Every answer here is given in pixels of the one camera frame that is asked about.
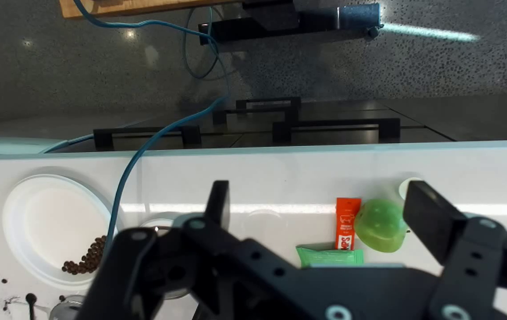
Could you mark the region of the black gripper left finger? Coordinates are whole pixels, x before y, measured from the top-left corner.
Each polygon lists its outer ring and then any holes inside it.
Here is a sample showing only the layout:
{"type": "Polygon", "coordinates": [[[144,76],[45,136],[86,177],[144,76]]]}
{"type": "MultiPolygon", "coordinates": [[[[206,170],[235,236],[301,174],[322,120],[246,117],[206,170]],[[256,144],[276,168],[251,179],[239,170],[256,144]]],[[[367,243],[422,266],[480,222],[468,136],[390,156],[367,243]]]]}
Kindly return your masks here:
{"type": "Polygon", "coordinates": [[[153,320],[166,295],[189,291],[198,300],[194,320],[221,314],[219,279],[214,257],[221,252],[226,229],[230,183],[212,184],[203,215],[158,236],[150,227],[118,232],[80,305],[77,320],[153,320]]]}

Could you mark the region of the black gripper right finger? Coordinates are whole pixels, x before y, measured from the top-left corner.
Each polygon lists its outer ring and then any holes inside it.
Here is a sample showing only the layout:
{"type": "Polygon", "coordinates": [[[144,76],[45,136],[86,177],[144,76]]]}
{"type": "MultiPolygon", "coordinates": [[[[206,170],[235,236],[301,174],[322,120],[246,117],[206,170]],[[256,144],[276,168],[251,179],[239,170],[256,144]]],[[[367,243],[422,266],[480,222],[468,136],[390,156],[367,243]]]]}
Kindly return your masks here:
{"type": "Polygon", "coordinates": [[[507,289],[507,227],[484,215],[466,215],[427,181],[411,181],[404,220],[443,266],[429,298],[429,320],[507,320],[495,307],[507,289]]]}

